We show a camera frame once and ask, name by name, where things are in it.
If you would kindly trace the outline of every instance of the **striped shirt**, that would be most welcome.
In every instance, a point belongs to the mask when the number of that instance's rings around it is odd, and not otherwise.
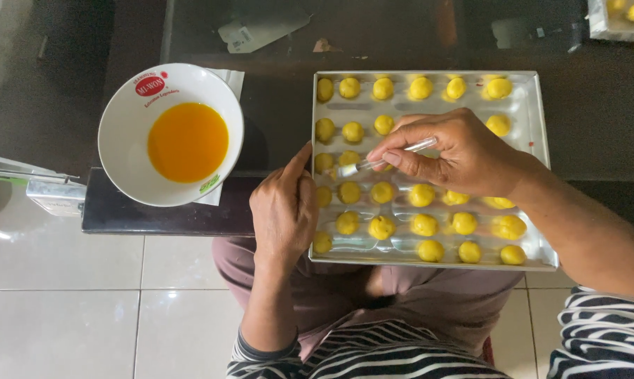
[[[563,346],[548,378],[634,378],[634,298],[575,287],[558,316]],[[228,378],[508,378],[427,329],[401,320],[336,328],[303,363],[297,339],[262,352],[238,334]]]

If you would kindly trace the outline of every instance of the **fingernail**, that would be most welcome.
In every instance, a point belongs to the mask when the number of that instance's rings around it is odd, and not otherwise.
[[[382,159],[394,167],[401,163],[401,156],[393,152],[386,152],[385,154],[382,154]]]

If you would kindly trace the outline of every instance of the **black and white striped sleeve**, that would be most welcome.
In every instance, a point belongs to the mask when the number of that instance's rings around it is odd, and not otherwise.
[[[279,351],[259,351],[249,346],[237,331],[237,340],[233,346],[233,357],[226,371],[227,378],[267,378],[291,379],[300,370],[303,362],[299,357],[301,344],[298,332],[293,342]]]
[[[634,378],[634,298],[574,287],[548,378]]]

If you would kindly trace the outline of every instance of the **orange liquid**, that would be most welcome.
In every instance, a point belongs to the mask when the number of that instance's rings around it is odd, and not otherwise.
[[[165,178],[179,183],[203,180],[219,168],[228,151],[228,128],[210,107],[175,105],[148,133],[148,158]]]

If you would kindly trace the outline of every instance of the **aluminum baking tray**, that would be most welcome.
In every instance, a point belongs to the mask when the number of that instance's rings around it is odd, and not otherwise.
[[[442,99],[441,93],[447,87],[449,75],[459,75],[467,83],[464,95],[448,102]],[[504,75],[513,83],[512,93],[503,100],[485,100],[482,98],[484,84],[493,76]],[[431,95],[424,100],[411,100],[407,92],[415,78],[425,76],[433,82]],[[382,77],[394,82],[394,95],[391,99],[376,100],[372,97],[373,83]],[[321,78],[328,78],[334,84],[334,95],[328,102],[317,99],[317,82]],[[361,92],[354,99],[344,99],[338,93],[340,81],[344,78],[356,78],[361,83]],[[421,183],[416,178],[409,177],[395,168],[384,172],[362,171],[346,180],[355,181],[361,188],[361,199],[355,204],[341,203],[336,196],[337,187],[343,180],[333,181],[325,175],[315,174],[314,157],[319,153],[332,154],[338,162],[340,153],[351,150],[359,153],[363,160],[383,138],[373,128],[373,122],[379,115],[389,115],[397,121],[402,115],[411,113],[445,113],[455,108],[471,108],[483,122],[497,113],[506,113],[512,121],[511,132],[503,139],[514,148],[527,151],[550,167],[548,159],[548,145],[546,126],[539,74],[532,71],[418,71],[418,72],[318,72],[314,75],[313,112],[312,112],[312,143],[314,147],[312,161],[312,176],[317,186],[329,186],[332,191],[332,201],[329,206],[320,209],[318,230],[329,233],[333,247],[324,254],[318,254],[310,246],[309,257],[314,262],[339,262],[350,264],[397,264],[409,266],[429,266],[444,268],[481,268],[493,270],[515,271],[554,271],[558,267],[557,254],[550,248],[548,242],[541,236],[539,230],[533,226],[530,219],[518,208],[495,210],[486,206],[482,199],[472,198],[462,205],[448,206],[441,202],[444,189],[434,186],[436,197],[434,201],[422,208],[408,204],[407,193],[413,184]],[[336,125],[334,137],[328,144],[315,140],[315,122],[327,117]],[[363,125],[365,135],[358,144],[345,141],[341,131],[342,126],[349,121],[357,121]],[[438,151],[420,151],[420,154],[437,156]],[[395,187],[395,196],[391,202],[377,204],[369,195],[371,187],[380,181],[387,181]],[[341,235],[335,228],[335,220],[345,211],[359,213],[360,227],[352,235]],[[410,231],[409,220],[417,213],[434,216],[441,225],[441,230],[433,237],[421,237]],[[471,212],[479,221],[479,228],[467,236],[445,232],[449,228],[448,219],[454,212]],[[521,239],[508,241],[494,237],[487,227],[488,222],[496,216],[514,214],[519,216],[528,226],[528,230]],[[378,241],[367,232],[369,221],[384,215],[392,219],[396,225],[396,233],[389,239]],[[446,253],[441,262],[428,263],[422,261],[416,252],[417,244],[424,239],[435,239],[443,244]],[[480,245],[482,259],[477,264],[461,263],[458,257],[458,246],[462,241],[471,240]],[[528,256],[527,261],[520,266],[509,266],[501,262],[499,250],[506,245],[515,244],[523,247]]]
[[[634,22],[623,16],[633,4],[634,0],[625,0],[623,9],[609,16],[607,0],[588,0],[590,37],[599,40],[634,42]]]

